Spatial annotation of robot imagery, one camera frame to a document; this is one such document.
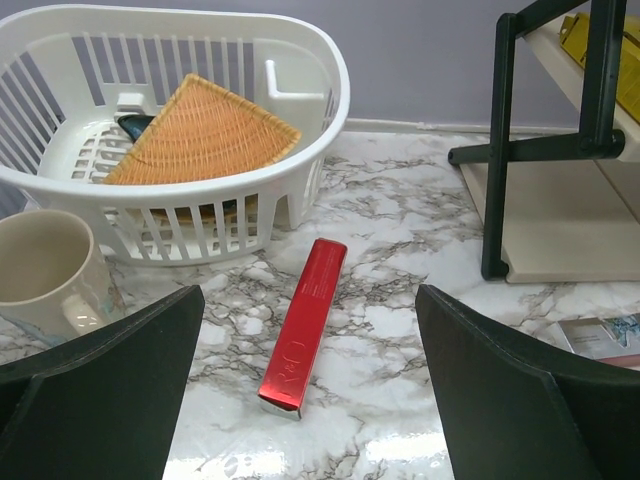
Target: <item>white mug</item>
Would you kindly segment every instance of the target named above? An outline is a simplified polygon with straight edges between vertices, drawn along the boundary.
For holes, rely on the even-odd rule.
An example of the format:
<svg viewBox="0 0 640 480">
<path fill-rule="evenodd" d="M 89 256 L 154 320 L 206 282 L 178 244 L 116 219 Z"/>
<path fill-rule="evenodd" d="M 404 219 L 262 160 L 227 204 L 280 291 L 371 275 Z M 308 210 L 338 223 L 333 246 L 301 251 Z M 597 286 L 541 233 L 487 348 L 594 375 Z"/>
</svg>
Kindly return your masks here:
<svg viewBox="0 0 640 480">
<path fill-rule="evenodd" d="M 125 316 L 84 220 L 58 210 L 0 221 L 0 316 L 49 346 Z"/>
</svg>

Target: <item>white baseboard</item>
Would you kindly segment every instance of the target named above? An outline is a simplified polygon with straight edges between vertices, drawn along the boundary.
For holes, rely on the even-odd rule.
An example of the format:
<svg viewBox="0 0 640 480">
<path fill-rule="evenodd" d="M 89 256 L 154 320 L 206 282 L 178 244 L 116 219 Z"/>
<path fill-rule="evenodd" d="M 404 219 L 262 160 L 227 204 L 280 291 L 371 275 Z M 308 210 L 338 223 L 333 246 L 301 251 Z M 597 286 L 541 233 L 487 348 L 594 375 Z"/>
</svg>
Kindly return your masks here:
<svg viewBox="0 0 640 480">
<path fill-rule="evenodd" d="M 399 122 L 394 120 L 369 120 L 366 118 L 349 118 L 345 124 L 348 132 L 375 132 L 375 133 L 489 133 L 489 125 L 464 125 L 464 124 L 429 124 L 423 122 Z M 575 128 L 566 127 L 535 127 L 512 126 L 514 135 L 560 135 L 576 133 Z"/>
</svg>

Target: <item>plastic basket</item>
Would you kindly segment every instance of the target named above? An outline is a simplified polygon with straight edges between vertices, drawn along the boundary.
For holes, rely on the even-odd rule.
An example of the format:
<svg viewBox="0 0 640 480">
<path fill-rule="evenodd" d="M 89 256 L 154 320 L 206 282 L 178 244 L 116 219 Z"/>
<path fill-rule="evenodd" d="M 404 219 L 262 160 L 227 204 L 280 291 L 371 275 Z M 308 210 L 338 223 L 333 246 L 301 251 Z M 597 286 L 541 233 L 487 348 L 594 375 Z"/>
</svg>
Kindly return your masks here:
<svg viewBox="0 0 640 480">
<path fill-rule="evenodd" d="M 5 197 L 15 187 L 38 206 L 81 216 L 108 252 L 134 264 L 190 265 L 254 252 L 269 243 L 276 211 L 288 212 L 296 228 L 349 109 L 339 49 L 318 28 L 286 17 L 54 6 L 0 22 L 0 45 Z M 302 132 L 295 150 L 225 178 L 101 184 L 131 147 L 115 119 L 157 114 L 190 72 L 295 126 Z"/>
</svg>

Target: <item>mug rim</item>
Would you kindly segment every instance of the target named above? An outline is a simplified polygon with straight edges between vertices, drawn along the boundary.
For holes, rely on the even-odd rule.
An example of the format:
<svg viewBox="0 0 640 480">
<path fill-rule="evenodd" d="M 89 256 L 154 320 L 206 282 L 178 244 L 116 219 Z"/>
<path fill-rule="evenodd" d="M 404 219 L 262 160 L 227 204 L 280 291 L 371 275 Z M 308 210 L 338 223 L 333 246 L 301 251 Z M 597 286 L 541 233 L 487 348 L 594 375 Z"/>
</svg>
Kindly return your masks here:
<svg viewBox="0 0 640 480">
<path fill-rule="evenodd" d="M 48 209 L 48 208 L 42 208 L 42 209 L 38 209 L 38 210 L 29 210 L 27 212 L 19 212 L 19 213 L 16 213 L 14 215 L 10 215 L 10 216 L 0 220 L 0 229 L 2 227 L 4 227 L 6 223 L 10 223 L 12 220 L 15 220 L 17 217 L 22 217 L 22 218 L 24 218 L 26 216 L 35 217 L 35 216 L 38 216 L 38 215 L 52 215 L 52 216 L 58 216 L 58 217 L 66 217 L 68 219 L 75 220 L 77 223 L 79 223 L 82 226 L 82 228 L 85 230 L 87 235 L 89 236 L 89 249 L 87 251 L 87 256 L 83 260 L 82 265 L 80 265 L 78 270 L 71 277 L 69 277 L 64 283 L 62 283 L 61 285 L 58 285 L 53 290 L 51 290 L 51 291 L 49 291 L 49 292 L 47 292 L 45 294 L 42 294 L 42 295 L 40 295 L 38 297 L 29 298 L 27 300 L 20 300 L 18 302 L 3 302 L 3 301 L 0 301 L 0 308 L 2 308 L 2 307 L 21 307 L 21 306 L 28 305 L 30 303 L 35 303 L 35 302 L 38 302 L 40 300 L 45 300 L 45 299 L 47 299 L 49 297 L 54 296 L 56 293 L 59 293 L 65 287 L 68 287 L 70 283 L 72 283 L 74 280 L 76 280 L 80 276 L 80 274 L 85 270 L 87 264 L 91 260 L 91 256 L 93 254 L 93 249 L 95 248 L 94 247 L 95 246 L 95 239 L 94 239 L 94 236 L 93 236 L 93 232 L 91 231 L 91 227 L 89 226 L 89 224 L 87 222 L 85 222 L 84 219 L 82 219 L 80 216 L 76 215 L 75 213 L 66 212 L 64 210 Z"/>
</svg>

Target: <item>metallic red bar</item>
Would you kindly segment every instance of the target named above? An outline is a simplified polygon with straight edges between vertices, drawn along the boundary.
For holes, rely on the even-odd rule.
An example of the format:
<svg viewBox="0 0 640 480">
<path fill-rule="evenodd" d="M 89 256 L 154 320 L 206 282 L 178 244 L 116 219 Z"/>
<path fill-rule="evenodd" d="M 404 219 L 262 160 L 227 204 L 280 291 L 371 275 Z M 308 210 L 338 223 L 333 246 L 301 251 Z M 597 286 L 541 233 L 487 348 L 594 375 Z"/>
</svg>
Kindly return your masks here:
<svg viewBox="0 0 640 480">
<path fill-rule="evenodd" d="M 322 332 L 347 255 L 341 243 L 313 244 L 258 391 L 262 408 L 299 420 Z"/>
</svg>

